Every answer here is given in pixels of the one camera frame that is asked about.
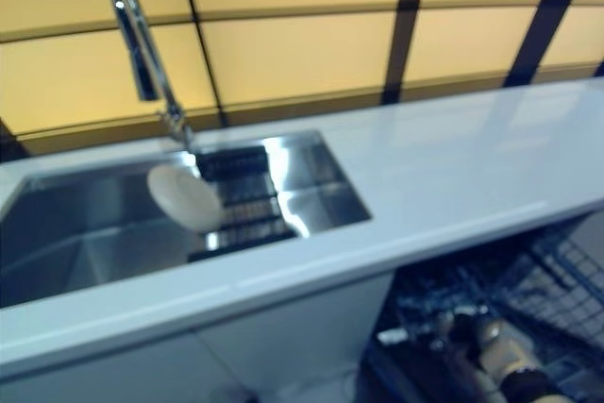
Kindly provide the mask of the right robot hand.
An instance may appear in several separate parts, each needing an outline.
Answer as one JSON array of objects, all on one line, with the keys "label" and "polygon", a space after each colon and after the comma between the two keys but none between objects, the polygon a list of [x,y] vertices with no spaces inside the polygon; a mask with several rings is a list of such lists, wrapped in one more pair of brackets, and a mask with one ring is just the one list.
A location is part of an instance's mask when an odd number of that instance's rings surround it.
[{"label": "right robot hand", "polygon": [[442,311],[436,321],[438,338],[444,350],[478,348],[478,315],[469,311]]}]

